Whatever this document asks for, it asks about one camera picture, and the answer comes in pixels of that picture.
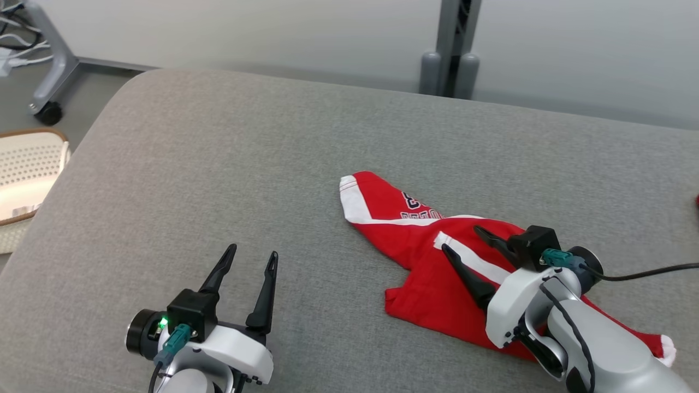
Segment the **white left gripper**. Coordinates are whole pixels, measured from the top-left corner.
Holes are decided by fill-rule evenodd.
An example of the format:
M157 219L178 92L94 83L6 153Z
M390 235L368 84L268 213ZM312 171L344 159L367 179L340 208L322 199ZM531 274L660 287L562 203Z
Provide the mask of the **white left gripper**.
M199 293L219 294L237 252L230 244L214 266ZM272 251L264 270L264 284L246 319L246 329L269 334L278 269L278 253ZM170 327L164 312L140 311L126 333L126 348L153 362L150 386L245 386L267 385L273 375L273 356L260 341L233 326L216 326L201 343L192 328Z

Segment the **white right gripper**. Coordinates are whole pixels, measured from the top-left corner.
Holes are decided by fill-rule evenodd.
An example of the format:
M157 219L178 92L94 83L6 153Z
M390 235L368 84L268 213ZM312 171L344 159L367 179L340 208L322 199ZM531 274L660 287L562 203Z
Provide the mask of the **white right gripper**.
M517 255L507 242L480 225L473 227L475 234L495 249L512 266L521 266ZM562 296L580 299L604 273L596 254L589 249L575 246L568 251L547 248L537 266L542 271L518 269L505 278L497 289L484 273L499 273L495 266L482 259L477 253L461 243L440 246L465 289L476 306L487 312L486 333L488 339L505 348L515 340L521 341L529 350L561 350L552 338L542 336L540 328L547 324L552 302L541 293L540 286L548 279L562 285Z

